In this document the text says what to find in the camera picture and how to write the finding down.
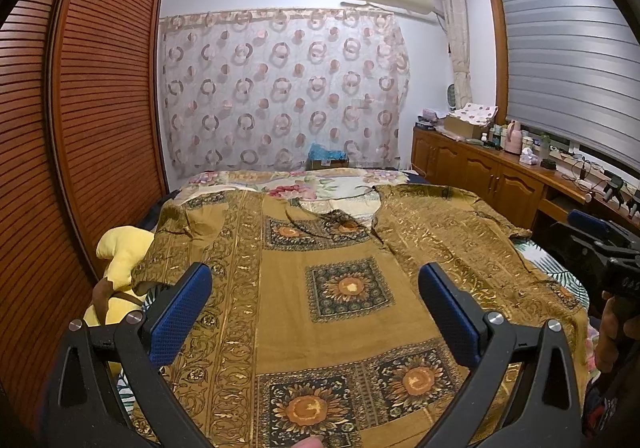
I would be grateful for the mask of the right hand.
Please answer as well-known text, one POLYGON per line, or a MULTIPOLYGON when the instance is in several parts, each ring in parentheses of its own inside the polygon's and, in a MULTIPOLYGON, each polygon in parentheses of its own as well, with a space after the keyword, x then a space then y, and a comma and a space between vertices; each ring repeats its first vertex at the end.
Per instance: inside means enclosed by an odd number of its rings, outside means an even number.
POLYGON ((597 368, 603 372, 611 372, 620 349, 617 346, 618 339, 622 336, 638 341, 639 339, 639 315, 623 317, 623 298, 616 298, 608 291, 602 292, 605 306, 600 323, 599 343, 594 351, 597 368))

